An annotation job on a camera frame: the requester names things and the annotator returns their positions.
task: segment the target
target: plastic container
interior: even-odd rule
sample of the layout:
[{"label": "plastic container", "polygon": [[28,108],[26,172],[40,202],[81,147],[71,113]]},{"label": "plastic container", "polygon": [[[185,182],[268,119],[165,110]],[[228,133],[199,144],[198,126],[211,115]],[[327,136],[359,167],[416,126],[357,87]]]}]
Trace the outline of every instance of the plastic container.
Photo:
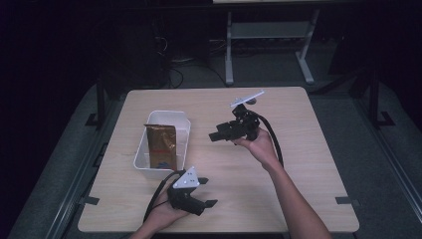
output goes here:
[{"label": "plastic container", "polygon": [[[190,121],[187,119],[186,113],[155,111],[149,114],[147,123],[174,125],[176,127],[177,170],[182,170],[186,158],[186,149],[190,133]],[[162,180],[173,172],[171,169],[150,168],[146,128],[143,130],[142,139],[140,140],[133,165],[136,169],[139,169],[146,178],[150,179]]]}]

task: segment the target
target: white plastic bracket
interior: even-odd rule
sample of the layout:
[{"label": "white plastic bracket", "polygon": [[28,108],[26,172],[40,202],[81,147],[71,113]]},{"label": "white plastic bracket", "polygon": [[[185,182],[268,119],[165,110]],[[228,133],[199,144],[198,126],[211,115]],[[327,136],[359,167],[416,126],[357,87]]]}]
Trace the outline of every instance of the white plastic bracket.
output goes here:
[{"label": "white plastic bracket", "polygon": [[236,100],[232,104],[230,104],[230,107],[231,108],[234,108],[234,107],[236,107],[236,106],[238,106],[240,104],[246,103],[246,102],[248,102],[248,101],[250,101],[250,100],[252,100],[252,99],[254,99],[254,98],[256,98],[256,97],[258,97],[260,95],[262,95],[263,93],[264,93],[264,90],[260,90],[256,94],[253,94],[253,95],[250,95],[250,96],[247,96],[247,97],[243,97],[243,98],[236,98]]},{"label": "white plastic bracket", "polygon": [[199,186],[198,176],[195,167],[189,168],[174,184],[173,188],[190,188]]}]

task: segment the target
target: wooden table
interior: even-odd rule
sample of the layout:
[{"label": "wooden table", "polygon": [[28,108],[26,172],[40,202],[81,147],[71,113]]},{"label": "wooden table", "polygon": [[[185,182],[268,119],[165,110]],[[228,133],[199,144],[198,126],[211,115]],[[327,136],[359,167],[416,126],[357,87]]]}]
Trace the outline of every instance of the wooden table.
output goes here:
[{"label": "wooden table", "polygon": [[[183,111],[191,121],[185,168],[194,165],[208,177],[192,196],[218,199],[201,216],[189,215],[164,232],[225,233],[288,231],[273,183],[261,164],[230,141],[212,142],[208,133],[218,123],[233,120],[229,104],[260,89],[133,91],[127,96],[90,197],[79,222],[85,232],[134,231],[159,184],[133,167],[144,129],[153,111]],[[331,232],[354,232],[359,223],[319,127],[307,93],[302,88],[264,88],[258,102],[247,106],[265,117],[275,131],[285,168],[299,191]]]}]

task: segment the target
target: human arm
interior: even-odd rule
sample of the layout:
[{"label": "human arm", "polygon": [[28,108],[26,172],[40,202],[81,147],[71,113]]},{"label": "human arm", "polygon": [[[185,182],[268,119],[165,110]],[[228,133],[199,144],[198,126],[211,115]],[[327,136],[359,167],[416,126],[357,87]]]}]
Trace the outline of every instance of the human arm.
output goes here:
[{"label": "human arm", "polygon": [[154,207],[146,221],[130,236],[130,239],[149,239],[156,232],[169,227],[176,220],[189,215],[186,211],[174,209],[167,200],[168,195],[165,190],[156,199]]},{"label": "human arm", "polygon": [[263,168],[269,172],[292,238],[331,238],[322,220],[280,164],[271,138],[265,130],[259,128],[258,137],[254,141],[238,138],[233,142],[248,148],[261,162]]}]

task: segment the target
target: brown paper bag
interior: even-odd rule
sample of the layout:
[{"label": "brown paper bag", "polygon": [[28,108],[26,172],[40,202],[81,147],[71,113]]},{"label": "brown paper bag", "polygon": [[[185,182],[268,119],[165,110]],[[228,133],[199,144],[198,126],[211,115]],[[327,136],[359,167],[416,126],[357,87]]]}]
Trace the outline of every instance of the brown paper bag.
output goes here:
[{"label": "brown paper bag", "polygon": [[150,168],[177,170],[174,125],[146,124]]}]

